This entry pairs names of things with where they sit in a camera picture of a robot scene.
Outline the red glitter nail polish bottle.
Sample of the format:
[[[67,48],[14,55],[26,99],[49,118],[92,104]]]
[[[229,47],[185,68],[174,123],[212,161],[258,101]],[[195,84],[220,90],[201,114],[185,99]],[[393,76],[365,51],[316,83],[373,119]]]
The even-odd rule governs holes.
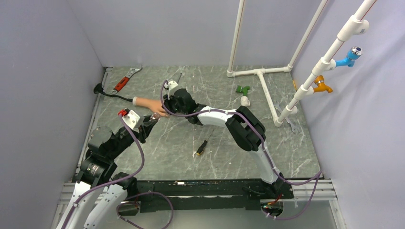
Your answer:
[[[159,114],[159,113],[157,113],[157,112],[154,112],[151,116],[150,116],[150,120],[153,120],[153,121],[158,121],[158,120],[160,120],[161,119],[161,115]]]

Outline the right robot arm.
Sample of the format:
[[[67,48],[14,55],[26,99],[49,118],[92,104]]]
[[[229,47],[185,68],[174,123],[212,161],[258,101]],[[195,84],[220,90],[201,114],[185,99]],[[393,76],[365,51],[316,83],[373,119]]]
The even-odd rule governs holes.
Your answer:
[[[236,144],[250,153],[260,172],[263,192],[269,198],[281,193],[283,176],[268,151],[264,125],[245,106],[223,110],[196,103],[186,89],[161,94],[162,107],[169,113],[186,118],[193,125],[213,125],[229,131]]]

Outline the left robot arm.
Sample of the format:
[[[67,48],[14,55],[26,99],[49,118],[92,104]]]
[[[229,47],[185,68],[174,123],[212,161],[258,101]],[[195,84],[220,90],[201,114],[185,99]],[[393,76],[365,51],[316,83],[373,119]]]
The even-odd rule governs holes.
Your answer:
[[[116,133],[107,126],[92,131],[58,229],[100,229],[115,217],[122,201],[136,196],[137,179],[124,172],[115,174],[115,159],[132,143],[145,143],[160,115],[140,116],[132,110],[122,110],[119,115],[126,125]]]

